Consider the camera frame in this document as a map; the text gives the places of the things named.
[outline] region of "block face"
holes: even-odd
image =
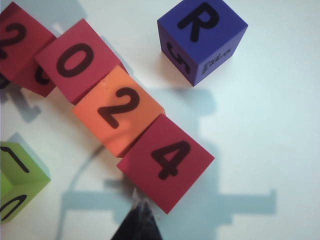
[[[14,2],[0,14],[0,22],[1,74],[37,94],[48,95],[55,85],[36,81],[34,56],[55,36]]]
[[[161,114],[117,167],[169,213],[213,159]]]
[[[50,179],[18,144],[1,142],[1,223],[14,218]]]
[[[80,20],[35,57],[72,104],[115,66],[117,56],[84,20]]]
[[[246,29],[238,33],[229,42],[215,51],[210,57],[208,57],[199,65],[193,85],[198,84],[202,79],[212,73],[216,68],[218,68],[235,53],[241,38],[245,34],[245,31]]]
[[[120,66],[72,111],[116,157],[122,157],[157,116],[165,112]]]
[[[55,39],[56,37],[52,37],[48,43]],[[12,79],[12,82],[43,97],[47,97],[56,87],[34,58]]]
[[[158,26],[163,28],[160,40],[172,37],[178,45],[173,47],[181,48],[179,53],[197,65],[248,27],[222,0],[183,0],[158,20]],[[238,43],[229,47],[231,52]],[[187,79],[193,86],[200,81],[191,76]]]
[[[192,58],[177,44],[177,42],[167,34],[164,28],[159,25],[158,31],[160,37],[161,51],[184,75],[186,79],[195,79],[198,72],[198,65]]]

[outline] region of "orange block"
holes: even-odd
[[[73,113],[116,157],[165,110],[121,67],[116,66],[73,109]]]

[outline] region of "number 2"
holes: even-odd
[[[115,95],[118,98],[129,96],[130,101],[124,105],[118,106],[102,106],[99,107],[98,113],[107,123],[114,129],[119,127],[119,122],[112,116],[112,114],[122,114],[130,112],[137,108],[140,102],[139,94],[130,87],[123,87],[116,91]]]
[[[7,53],[3,49],[1,49],[1,47],[15,45],[21,42],[27,35],[26,27],[20,23],[11,23],[5,28],[5,31],[8,33],[14,30],[18,32],[16,36],[0,40],[0,59],[6,59],[8,57]]]

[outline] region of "number 0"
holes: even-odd
[[[74,54],[80,51],[85,52],[85,58],[82,60],[82,62],[80,62],[77,66],[75,66],[72,69],[66,69],[65,67],[66,62]],[[92,50],[92,48],[88,44],[78,43],[68,48],[59,57],[58,62],[56,63],[56,69],[61,76],[65,78],[71,78],[82,73],[84,70],[86,70],[86,68],[89,67],[93,59],[94,59],[94,51]]]

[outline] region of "green block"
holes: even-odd
[[[1,141],[1,224],[12,220],[49,182],[18,143]]]

